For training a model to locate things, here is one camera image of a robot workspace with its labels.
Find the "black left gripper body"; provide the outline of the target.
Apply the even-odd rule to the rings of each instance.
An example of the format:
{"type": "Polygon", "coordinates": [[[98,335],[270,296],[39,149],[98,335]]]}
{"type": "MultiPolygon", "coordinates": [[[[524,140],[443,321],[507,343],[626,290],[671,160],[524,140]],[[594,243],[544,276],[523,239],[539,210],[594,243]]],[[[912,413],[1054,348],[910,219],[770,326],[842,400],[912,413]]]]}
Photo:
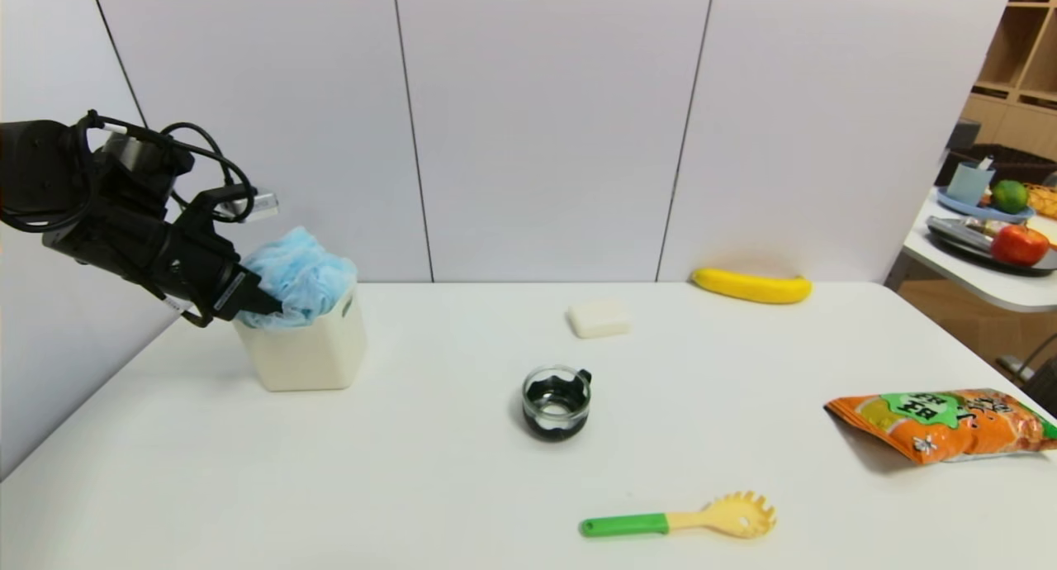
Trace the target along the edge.
{"type": "Polygon", "coordinates": [[[230,241],[211,223],[163,224],[162,293],[166,302],[182,300],[186,321],[230,321],[246,304],[261,297],[259,276],[240,262],[230,241]]]}

